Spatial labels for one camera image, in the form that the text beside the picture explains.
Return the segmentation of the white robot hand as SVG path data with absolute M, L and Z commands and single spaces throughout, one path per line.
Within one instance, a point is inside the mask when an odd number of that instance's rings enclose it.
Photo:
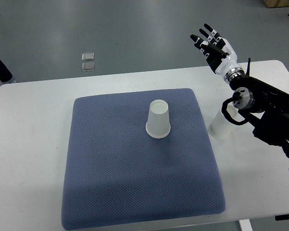
M 205 56 L 212 71 L 221 75 L 224 81 L 229 84 L 233 73 L 243 74 L 243 68 L 237 63 L 237 55 L 229 41 L 223 38 L 214 28 L 204 24 L 199 32 L 207 39 L 203 40 L 196 35 L 190 35 L 194 46 Z

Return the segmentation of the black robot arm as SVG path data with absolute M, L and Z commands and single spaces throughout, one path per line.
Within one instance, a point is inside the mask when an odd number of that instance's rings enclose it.
M 205 56 L 211 70 L 233 90 L 222 104 L 222 114 L 232 124 L 250 123 L 254 137 L 279 146 L 289 158 L 289 94 L 250 76 L 243 70 L 228 42 L 208 24 L 199 30 L 204 36 L 191 35 L 194 46 Z

